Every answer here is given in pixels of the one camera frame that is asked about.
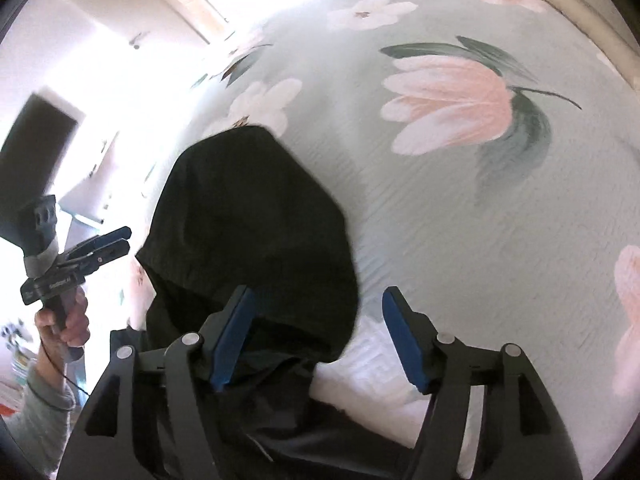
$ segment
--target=wrist cord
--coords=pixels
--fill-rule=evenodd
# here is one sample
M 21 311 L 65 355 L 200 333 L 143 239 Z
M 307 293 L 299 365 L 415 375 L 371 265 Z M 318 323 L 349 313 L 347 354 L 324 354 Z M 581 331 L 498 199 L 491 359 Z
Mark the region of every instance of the wrist cord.
M 49 362 L 51 363 L 51 365 L 56 369 L 56 371 L 62 375 L 67 381 L 69 381 L 71 384 L 73 384 L 73 386 L 75 386 L 80 392 L 84 393 L 87 397 L 89 396 L 89 393 L 81 388 L 80 386 L 78 386 L 75 382 L 73 382 L 71 379 L 69 379 L 64 372 L 58 368 L 58 365 L 55 364 L 55 362 L 53 362 L 53 359 L 51 358 L 51 356 L 49 355 L 49 352 L 47 352 L 47 346 L 44 344 L 44 341 L 42 340 L 42 338 L 40 338 L 40 346 L 42 346 L 42 349 L 44 350 L 44 354 L 47 356 L 47 359 L 49 360 Z

